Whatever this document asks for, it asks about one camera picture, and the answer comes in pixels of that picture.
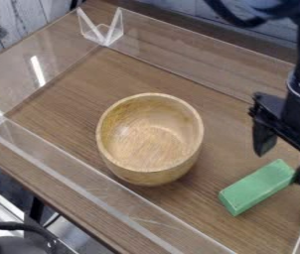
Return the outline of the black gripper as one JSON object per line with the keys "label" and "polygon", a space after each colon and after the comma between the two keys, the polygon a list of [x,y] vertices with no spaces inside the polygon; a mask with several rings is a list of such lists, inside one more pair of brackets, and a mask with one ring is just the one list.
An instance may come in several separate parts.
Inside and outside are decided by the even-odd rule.
{"label": "black gripper", "polygon": [[[263,157],[281,138],[300,151],[300,81],[291,75],[287,81],[287,97],[256,92],[248,114],[253,120],[253,151]],[[295,183],[300,185],[300,167]]]}

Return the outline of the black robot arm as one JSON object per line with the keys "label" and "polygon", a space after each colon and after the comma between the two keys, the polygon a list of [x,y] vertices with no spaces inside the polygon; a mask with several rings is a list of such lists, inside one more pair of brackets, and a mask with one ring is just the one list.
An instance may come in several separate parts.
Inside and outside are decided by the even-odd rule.
{"label": "black robot arm", "polygon": [[[285,80],[283,96],[255,92],[249,115],[252,117],[253,150],[264,155],[283,139],[300,151],[300,0],[241,0],[252,16],[240,17],[227,6],[227,0],[204,0],[216,14],[243,29],[268,26],[275,35],[292,38],[295,64]],[[300,166],[293,182],[300,185]]]}

